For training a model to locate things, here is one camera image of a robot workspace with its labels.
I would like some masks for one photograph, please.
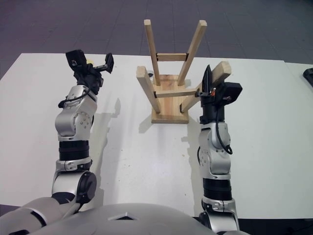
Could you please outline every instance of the upside-down wooden stool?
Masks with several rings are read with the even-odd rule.
[[[187,53],[157,53],[151,21],[144,20],[144,26],[154,71],[153,83],[144,66],[137,67],[136,76],[152,105],[152,123],[186,124],[189,122],[188,110],[200,100],[195,94],[197,89],[202,90],[202,83],[195,89],[186,89],[185,77],[204,35],[206,21],[199,21]],[[179,75],[160,75],[158,61],[184,61],[184,63]],[[218,85],[230,73],[229,63],[220,62],[212,71],[214,85]]]

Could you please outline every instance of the white table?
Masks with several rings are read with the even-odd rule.
[[[95,65],[104,55],[87,55]],[[151,106],[135,77],[152,69],[148,56],[114,56],[91,134],[92,170],[100,189],[90,206],[142,202],[189,215],[201,212],[202,185],[196,157],[200,104],[190,122],[151,124]],[[228,81],[240,82],[238,100],[226,106],[232,137],[232,192],[239,218],[313,217],[313,93],[283,61],[227,59]],[[191,87],[207,64],[195,58]],[[182,62],[159,63],[161,74],[178,74]],[[0,81],[0,203],[21,206],[50,196],[58,140],[57,104],[76,83],[63,54],[22,54]]]

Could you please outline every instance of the robotic arm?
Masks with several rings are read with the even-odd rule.
[[[77,85],[59,103],[61,113],[55,127],[59,139],[59,159],[53,179],[52,196],[36,199],[1,217],[1,234],[24,235],[66,218],[88,203],[95,194],[96,176],[89,171],[89,137],[93,115],[97,109],[97,94],[103,85],[102,71],[112,72],[111,53],[106,64],[93,67],[87,64],[84,53],[66,53],[74,71]]]
[[[197,156],[203,180],[204,212],[199,218],[215,233],[239,230],[235,200],[231,195],[229,155],[232,149],[224,106],[236,101],[241,91],[239,83],[222,82],[215,87],[210,66],[207,66],[202,92],[197,92],[203,109]]]

